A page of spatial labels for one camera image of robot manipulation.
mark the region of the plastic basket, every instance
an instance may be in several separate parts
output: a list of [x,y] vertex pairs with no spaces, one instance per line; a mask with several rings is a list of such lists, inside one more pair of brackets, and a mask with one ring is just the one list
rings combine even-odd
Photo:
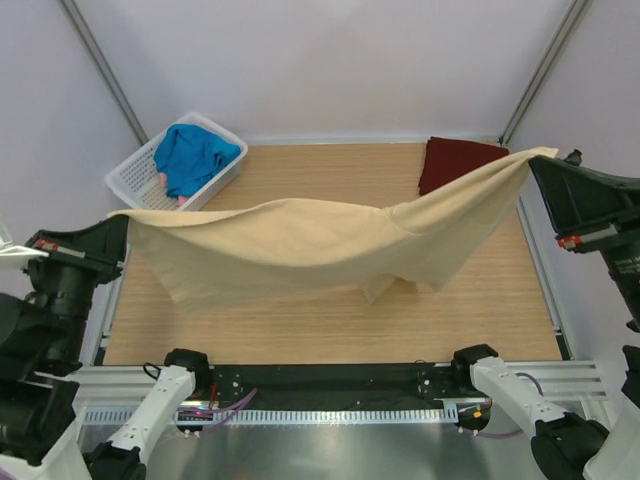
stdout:
[[240,155],[198,190],[183,205],[177,206],[176,200],[166,195],[166,189],[160,185],[153,154],[167,133],[167,130],[149,140],[144,146],[112,170],[106,177],[109,188],[123,202],[132,208],[147,210],[200,210],[214,195],[226,187],[242,168],[242,162],[249,150],[247,144],[220,125],[197,113],[189,113],[176,123],[198,125],[229,143],[240,147]]

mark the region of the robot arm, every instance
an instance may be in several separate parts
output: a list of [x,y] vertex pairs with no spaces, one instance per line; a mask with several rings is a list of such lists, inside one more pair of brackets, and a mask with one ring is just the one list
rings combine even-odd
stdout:
[[[640,349],[625,347],[625,354],[629,372],[623,391],[636,390],[640,388]],[[598,422],[546,400],[486,345],[456,352],[453,365],[524,431],[538,467],[549,480],[640,480],[640,406],[630,399],[609,434]]]
[[[631,312],[629,334],[640,333],[640,179],[581,163],[582,154],[575,150],[564,160],[536,157],[529,166],[558,245],[573,253],[600,252]],[[624,407],[601,449],[586,462],[587,480],[640,478],[640,349],[627,345],[623,352],[629,367]],[[584,444],[585,439],[575,441]]]
[[34,291],[0,294],[0,479],[143,480],[180,404],[212,378],[207,356],[176,349],[128,423],[86,458],[73,410],[78,356],[94,289],[120,276],[127,218],[78,232],[39,231],[14,247],[0,224],[0,268],[22,268]]

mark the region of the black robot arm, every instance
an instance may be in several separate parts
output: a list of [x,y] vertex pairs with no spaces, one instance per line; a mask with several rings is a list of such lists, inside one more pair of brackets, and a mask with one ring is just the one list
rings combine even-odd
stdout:
[[29,261],[33,291],[0,293],[0,453],[38,465],[73,422],[78,385],[64,377],[78,362],[96,286],[116,279],[126,254],[128,217],[77,232],[41,230],[27,246],[48,256]]
[[599,251],[640,331],[640,179],[581,167],[581,154],[565,160],[535,157],[529,165],[556,231],[575,253]]

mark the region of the metal frame pole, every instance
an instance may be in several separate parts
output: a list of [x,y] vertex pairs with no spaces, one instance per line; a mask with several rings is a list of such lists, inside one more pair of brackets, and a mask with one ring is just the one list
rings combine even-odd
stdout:
[[80,41],[87,49],[91,60],[95,64],[98,72],[100,73],[100,76],[111,92],[111,95],[116,101],[118,108],[120,108],[120,111],[127,120],[129,127],[131,127],[133,134],[138,139],[138,142],[140,142],[140,145],[144,145],[149,141],[149,137],[145,133],[144,128],[142,128],[142,125],[140,124],[140,121],[138,120],[133,107],[131,107],[127,96],[122,90],[122,87],[120,86],[118,79],[114,75],[113,70],[111,70],[109,62],[107,62],[106,57],[102,53],[102,50],[100,49],[98,42],[93,36],[93,33],[91,33],[91,29],[82,16],[80,9],[78,9],[78,5],[76,4],[75,0],[58,0],[58,4],[69,18],[71,25],[80,37]]
[[558,62],[560,55],[569,43],[569,40],[578,28],[580,21],[584,18],[585,13],[592,3],[593,0],[573,0],[567,14],[556,31],[549,48],[547,48],[538,68],[536,68],[527,89],[524,91],[518,106],[511,115],[504,133],[500,136],[499,142],[501,145],[506,145],[511,141],[511,138],[520,125],[520,122],[529,110],[533,100],[538,95],[538,92],[542,88],[545,80],[549,77],[553,67]]

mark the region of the wooden table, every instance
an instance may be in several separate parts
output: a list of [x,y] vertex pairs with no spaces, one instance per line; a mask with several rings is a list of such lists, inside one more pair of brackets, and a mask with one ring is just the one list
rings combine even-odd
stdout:
[[[240,176],[206,209],[286,197],[377,207],[411,200],[424,148],[252,147]],[[560,359],[515,212],[442,292],[397,282],[374,305],[349,286],[190,317],[134,252],[105,363],[161,362],[175,347],[204,351],[212,363],[448,361],[456,349],[485,342],[507,360]]]

